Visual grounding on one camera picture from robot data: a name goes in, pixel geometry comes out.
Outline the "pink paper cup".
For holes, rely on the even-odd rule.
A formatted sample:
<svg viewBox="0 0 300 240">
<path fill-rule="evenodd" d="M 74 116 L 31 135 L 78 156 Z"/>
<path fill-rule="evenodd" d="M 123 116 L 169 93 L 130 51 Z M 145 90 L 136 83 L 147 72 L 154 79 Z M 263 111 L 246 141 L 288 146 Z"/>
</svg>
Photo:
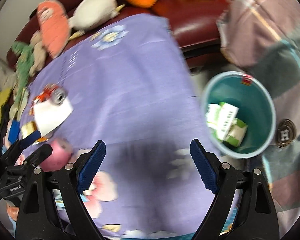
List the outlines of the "pink paper cup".
<svg viewBox="0 0 300 240">
<path fill-rule="evenodd" d="M 56 138 L 50 146 L 52 154 L 40 164 L 44 172 L 60 170 L 69 162 L 73 153 L 72 146 L 64 139 Z"/>
</svg>

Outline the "gold foil snack bag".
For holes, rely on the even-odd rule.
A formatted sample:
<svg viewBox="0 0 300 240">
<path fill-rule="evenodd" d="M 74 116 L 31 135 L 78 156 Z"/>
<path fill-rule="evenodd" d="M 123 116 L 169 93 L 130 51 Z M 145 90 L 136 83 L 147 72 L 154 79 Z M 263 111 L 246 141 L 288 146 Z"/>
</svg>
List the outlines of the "gold foil snack bag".
<svg viewBox="0 0 300 240">
<path fill-rule="evenodd" d="M 24 124 L 22 127 L 21 127 L 21 135 L 22 135 L 22 138 L 26 138 L 27 136 L 29 136 L 30 134 L 32 134 L 34 131 L 37 130 L 37 126 L 36 126 L 36 123 L 35 121 L 29 121 L 27 122 L 26 124 Z"/>
</svg>

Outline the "teal plastic trash bin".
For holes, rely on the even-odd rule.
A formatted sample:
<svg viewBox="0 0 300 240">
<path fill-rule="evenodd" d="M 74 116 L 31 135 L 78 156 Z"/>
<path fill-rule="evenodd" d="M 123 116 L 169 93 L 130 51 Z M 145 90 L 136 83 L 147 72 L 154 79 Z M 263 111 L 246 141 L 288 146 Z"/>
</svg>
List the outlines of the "teal plastic trash bin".
<svg viewBox="0 0 300 240">
<path fill-rule="evenodd" d="M 241 72 L 218 74 L 207 83 L 202 94 L 202 112 L 207 112 L 209 104 L 220 102 L 238 107 L 236 118 L 245 122 L 248 129 L 238 148 L 227 146 L 210 135 L 212 143 L 224 155 L 235 159 L 261 154 L 270 145 L 276 129 L 274 103 L 262 83 Z"/>
</svg>

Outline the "white paper napkin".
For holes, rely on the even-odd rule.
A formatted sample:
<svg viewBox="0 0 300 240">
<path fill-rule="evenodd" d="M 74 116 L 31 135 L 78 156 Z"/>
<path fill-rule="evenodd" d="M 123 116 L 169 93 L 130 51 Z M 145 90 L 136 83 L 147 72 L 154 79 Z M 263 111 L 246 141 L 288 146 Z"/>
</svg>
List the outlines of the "white paper napkin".
<svg viewBox="0 0 300 240">
<path fill-rule="evenodd" d="M 73 107 L 68 97 L 60 105 L 50 100 L 33 106 L 34 121 L 41 136 L 44 137 L 61 125 L 72 113 Z"/>
</svg>

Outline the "orange snack wrapper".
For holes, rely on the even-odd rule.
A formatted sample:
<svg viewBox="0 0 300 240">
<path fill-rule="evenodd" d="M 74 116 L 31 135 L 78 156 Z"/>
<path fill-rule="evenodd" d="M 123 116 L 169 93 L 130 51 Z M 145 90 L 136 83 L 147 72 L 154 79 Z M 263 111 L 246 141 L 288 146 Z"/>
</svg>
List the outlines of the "orange snack wrapper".
<svg viewBox="0 0 300 240">
<path fill-rule="evenodd" d="M 37 103 L 41 103 L 44 101 L 49 100 L 50 96 L 51 96 L 52 90 L 50 89 L 44 89 L 38 96 L 36 96 L 31 103 L 31 107 L 29 110 L 29 115 L 33 115 L 33 107 L 35 104 Z"/>
</svg>

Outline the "red soda can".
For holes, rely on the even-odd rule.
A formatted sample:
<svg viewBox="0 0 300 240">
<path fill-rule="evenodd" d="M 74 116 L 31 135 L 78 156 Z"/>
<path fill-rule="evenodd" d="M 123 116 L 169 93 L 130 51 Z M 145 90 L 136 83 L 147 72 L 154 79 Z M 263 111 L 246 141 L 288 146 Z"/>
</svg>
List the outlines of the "red soda can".
<svg viewBox="0 0 300 240">
<path fill-rule="evenodd" d="M 44 89 L 50 89 L 52 90 L 51 96 L 49 100 L 53 105 L 60 105 L 63 103 L 67 96 L 67 92 L 64 88 L 60 87 L 59 85 L 55 83 L 48 83 Z"/>
</svg>

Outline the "purple floral tablecloth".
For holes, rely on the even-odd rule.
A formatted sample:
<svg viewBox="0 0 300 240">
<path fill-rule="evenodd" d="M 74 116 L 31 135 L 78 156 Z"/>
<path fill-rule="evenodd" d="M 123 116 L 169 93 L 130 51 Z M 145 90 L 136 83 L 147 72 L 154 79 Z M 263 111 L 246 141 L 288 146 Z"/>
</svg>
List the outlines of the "purple floral tablecloth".
<svg viewBox="0 0 300 240">
<path fill-rule="evenodd" d="M 53 133 L 74 156 L 97 141 L 105 159 L 83 203 L 111 239 L 191 239 L 213 194 L 190 155 L 216 152 L 168 20 L 137 14 L 103 28 L 48 64 L 30 84 L 63 87 L 73 107 Z"/>
</svg>

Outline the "beige bear plush toy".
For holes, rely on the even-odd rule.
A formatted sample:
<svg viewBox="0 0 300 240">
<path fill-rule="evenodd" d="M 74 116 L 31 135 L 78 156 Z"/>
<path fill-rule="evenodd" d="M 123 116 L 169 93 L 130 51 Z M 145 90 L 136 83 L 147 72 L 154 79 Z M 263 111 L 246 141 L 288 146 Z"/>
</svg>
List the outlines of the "beige bear plush toy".
<svg viewBox="0 0 300 240">
<path fill-rule="evenodd" d="M 30 39 L 30 46 L 33 49 L 33 66 L 30 68 L 29 75 L 34 76 L 36 72 L 43 69 L 46 60 L 46 50 L 39 30 Z"/>
</svg>

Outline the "green crocodile plush toy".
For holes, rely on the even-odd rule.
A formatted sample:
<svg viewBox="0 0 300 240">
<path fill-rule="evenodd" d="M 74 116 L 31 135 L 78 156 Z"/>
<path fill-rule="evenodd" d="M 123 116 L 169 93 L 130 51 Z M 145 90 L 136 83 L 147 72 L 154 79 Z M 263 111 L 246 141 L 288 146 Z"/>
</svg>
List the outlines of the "green crocodile plush toy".
<svg viewBox="0 0 300 240">
<path fill-rule="evenodd" d="M 15 93 L 14 103 L 10 109 L 10 119 L 14 119 L 18 113 L 23 90 L 27 86 L 30 76 L 30 69 L 34 64 L 33 49 L 30 45 L 15 41 L 12 45 L 13 53 L 18 57 L 15 65 L 17 74 L 17 90 Z"/>
</svg>

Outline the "green white carton in bin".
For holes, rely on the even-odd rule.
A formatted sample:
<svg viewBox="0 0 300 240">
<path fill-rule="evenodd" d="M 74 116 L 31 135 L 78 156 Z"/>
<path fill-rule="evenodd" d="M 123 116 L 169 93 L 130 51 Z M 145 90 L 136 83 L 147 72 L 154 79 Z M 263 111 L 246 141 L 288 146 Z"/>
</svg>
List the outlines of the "green white carton in bin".
<svg viewBox="0 0 300 240">
<path fill-rule="evenodd" d="M 238 107 L 220 102 L 208 104 L 205 114 L 206 124 L 213 136 L 233 147 L 241 145 L 248 129 L 248 125 L 237 117 L 238 111 Z"/>
</svg>

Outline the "pink carrot plush toy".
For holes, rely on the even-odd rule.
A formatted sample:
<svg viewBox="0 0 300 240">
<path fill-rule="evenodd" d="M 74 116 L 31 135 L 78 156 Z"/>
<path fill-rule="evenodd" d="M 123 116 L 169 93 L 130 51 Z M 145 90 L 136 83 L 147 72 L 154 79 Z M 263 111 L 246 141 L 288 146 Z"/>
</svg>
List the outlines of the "pink carrot plush toy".
<svg viewBox="0 0 300 240">
<path fill-rule="evenodd" d="M 68 15 L 57 0 L 45 0 L 38 5 L 37 18 L 43 46 L 51 59 L 57 58 L 70 37 Z"/>
</svg>

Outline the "white duck plush toy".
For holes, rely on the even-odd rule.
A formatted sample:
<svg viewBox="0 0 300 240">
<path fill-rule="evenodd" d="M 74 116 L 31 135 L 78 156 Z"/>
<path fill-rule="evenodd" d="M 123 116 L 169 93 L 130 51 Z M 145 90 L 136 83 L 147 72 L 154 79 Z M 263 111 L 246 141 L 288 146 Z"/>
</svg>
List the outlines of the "white duck plush toy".
<svg viewBox="0 0 300 240">
<path fill-rule="evenodd" d="M 117 0 L 83 0 L 68 20 L 70 28 L 76 31 L 69 39 L 78 38 L 115 18 L 122 8 L 123 5 L 118 5 Z"/>
</svg>

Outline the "dark red leather sofa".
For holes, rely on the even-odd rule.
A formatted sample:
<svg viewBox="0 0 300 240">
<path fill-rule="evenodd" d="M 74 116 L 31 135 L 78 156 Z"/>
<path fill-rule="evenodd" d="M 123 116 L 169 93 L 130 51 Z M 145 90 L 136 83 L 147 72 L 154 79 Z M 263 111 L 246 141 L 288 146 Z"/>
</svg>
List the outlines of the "dark red leather sofa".
<svg viewBox="0 0 300 240">
<path fill-rule="evenodd" d="M 71 17 L 82 0 L 58 1 L 63 4 L 68 16 Z M 151 14 L 169 20 L 170 29 L 182 49 L 190 69 L 210 68 L 227 62 L 221 53 L 221 42 L 216 21 L 222 12 L 228 8 L 230 0 L 157 0 L 155 5 L 149 9 L 135 7 L 124 0 L 119 0 L 118 3 L 126 4 L 119 16 L 94 30 L 88 31 L 82 37 L 70 41 L 64 51 L 93 35 L 97 30 L 119 20 L 136 14 Z M 29 43 L 33 34 L 39 29 L 35 11 L 15 41 Z"/>
</svg>

